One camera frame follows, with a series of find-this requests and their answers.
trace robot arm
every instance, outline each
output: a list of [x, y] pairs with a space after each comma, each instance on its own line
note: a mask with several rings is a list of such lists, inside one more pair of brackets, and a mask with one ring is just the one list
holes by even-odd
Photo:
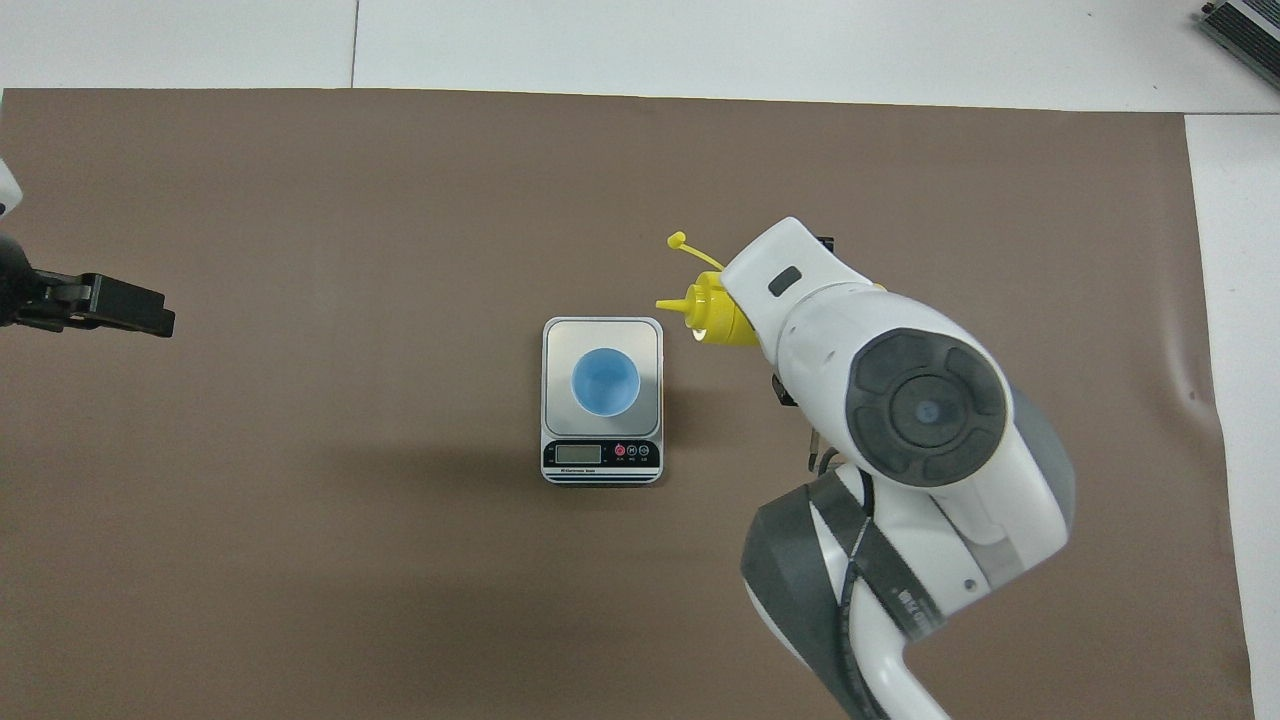
[[[0, 219], [22, 201], [22, 188], [0, 160]], [[164, 295], [97, 273], [64, 275], [38, 270], [22, 246], [0, 233], [0, 327], [19, 324], [51, 332], [116, 328], [173, 336], [174, 314]]]
[[760, 507], [742, 553], [753, 603], [851, 717], [946, 717], [902, 648], [1066, 543], [1074, 474], [1057, 436], [970, 333], [794, 218], [699, 283], [659, 306], [704, 342], [750, 327], [849, 460]]

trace scale platform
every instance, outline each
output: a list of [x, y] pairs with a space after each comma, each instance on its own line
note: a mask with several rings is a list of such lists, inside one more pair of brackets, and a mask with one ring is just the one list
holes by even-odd
[[552, 318], [543, 328], [543, 477], [648, 484], [662, 475], [662, 325]]

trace yellow nozzle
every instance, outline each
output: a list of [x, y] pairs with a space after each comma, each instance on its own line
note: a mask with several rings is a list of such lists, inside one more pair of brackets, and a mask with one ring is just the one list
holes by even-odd
[[[667, 238], [672, 250], [684, 250], [690, 255], [709, 263], [717, 270], [721, 265], [707, 254], [685, 245], [685, 233], [677, 232]], [[739, 310], [724, 286], [719, 282], [719, 272], [707, 272], [698, 275], [694, 284], [681, 300], [659, 300], [657, 307], [672, 310], [685, 316], [685, 327], [694, 331], [694, 340], [717, 345], [755, 345], [756, 337], [746, 315]]]

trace blue cup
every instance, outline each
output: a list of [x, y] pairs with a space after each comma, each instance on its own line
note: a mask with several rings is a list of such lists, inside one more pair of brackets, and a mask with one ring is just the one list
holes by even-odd
[[636, 364], [612, 347], [598, 347], [579, 357], [570, 384], [573, 400], [588, 413], [602, 418], [626, 413], [640, 396]]

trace gray circular cap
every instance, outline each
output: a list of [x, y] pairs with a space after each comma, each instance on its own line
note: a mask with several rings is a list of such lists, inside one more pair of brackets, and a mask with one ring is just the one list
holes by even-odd
[[849, 368], [849, 432], [886, 477], [933, 488], [968, 478], [1000, 445], [1007, 402], [1000, 377], [969, 345], [890, 331]]

